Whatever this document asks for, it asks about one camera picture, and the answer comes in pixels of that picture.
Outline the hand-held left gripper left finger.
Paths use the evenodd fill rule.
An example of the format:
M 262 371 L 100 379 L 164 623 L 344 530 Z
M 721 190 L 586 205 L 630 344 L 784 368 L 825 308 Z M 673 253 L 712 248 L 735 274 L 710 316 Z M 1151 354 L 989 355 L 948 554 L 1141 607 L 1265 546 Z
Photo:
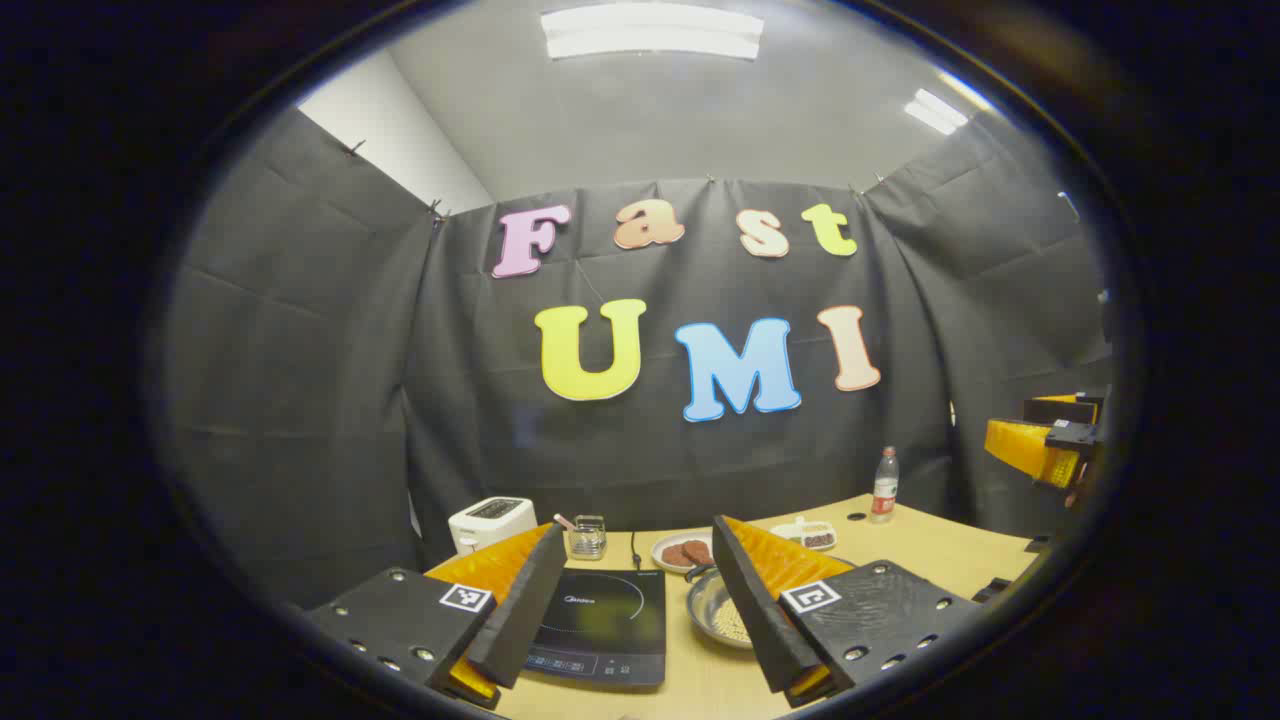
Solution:
M 416 685 L 494 706 L 526 662 L 567 555 L 547 523 L 429 571 L 388 568 L 305 616 Z

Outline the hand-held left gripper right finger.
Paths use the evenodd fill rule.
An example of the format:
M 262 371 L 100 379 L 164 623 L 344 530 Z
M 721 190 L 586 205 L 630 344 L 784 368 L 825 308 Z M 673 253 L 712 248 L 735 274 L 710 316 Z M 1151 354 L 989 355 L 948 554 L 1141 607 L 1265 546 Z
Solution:
M 883 685 L 983 609 L 888 560 L 854 566 L 727 515 L 712 555 L 765 684 L 791 706 Z

